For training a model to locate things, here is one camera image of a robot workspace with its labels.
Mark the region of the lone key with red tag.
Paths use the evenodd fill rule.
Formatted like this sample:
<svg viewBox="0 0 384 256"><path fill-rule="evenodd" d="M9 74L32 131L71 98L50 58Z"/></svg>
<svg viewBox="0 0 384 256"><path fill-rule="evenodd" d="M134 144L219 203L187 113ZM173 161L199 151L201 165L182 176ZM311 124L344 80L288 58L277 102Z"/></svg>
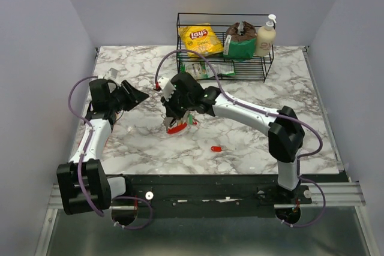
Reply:
<svg viewBox="0 0 384 256"><path fill-rule="evenodd" d="M226 150L225 146L211 146L212 152L223 152Z"/></svg>

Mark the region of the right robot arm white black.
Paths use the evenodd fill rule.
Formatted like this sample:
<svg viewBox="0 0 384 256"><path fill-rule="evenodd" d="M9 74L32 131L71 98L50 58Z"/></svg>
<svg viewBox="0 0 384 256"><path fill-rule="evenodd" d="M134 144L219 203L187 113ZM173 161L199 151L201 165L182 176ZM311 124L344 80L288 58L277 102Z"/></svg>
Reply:
<svg viewBox="0 0 384 256"><path fill-rule="evenodd" d="M167 126L196 112L237 121L266 135L269 153L278 164L277 198L290 203L298 196L298 151L305 132L290 107L277 110L241 103L215 86L203 88L188 73L178 73L171 79L162 77L156 81L156 88L163 93L161 102L166 109Z"/></svg>

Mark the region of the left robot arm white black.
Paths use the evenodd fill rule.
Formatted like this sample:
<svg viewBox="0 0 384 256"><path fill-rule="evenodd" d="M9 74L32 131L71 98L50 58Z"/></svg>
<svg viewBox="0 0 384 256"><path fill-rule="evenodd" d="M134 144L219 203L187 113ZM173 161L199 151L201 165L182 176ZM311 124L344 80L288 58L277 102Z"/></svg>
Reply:
<svg viewBox="0 0 384 256"><path fill-rule="evenodd" d="M122 176L107 177L101 156L118 120L118 113L129 112L148 99L126 80L117 84L111 79L86 77L91 101L86 116L74 115L85 124L85 132L74 155L56 170L64 212L74 215L95 212L103 216L114 199L128 204L133 190Z"/></svg>

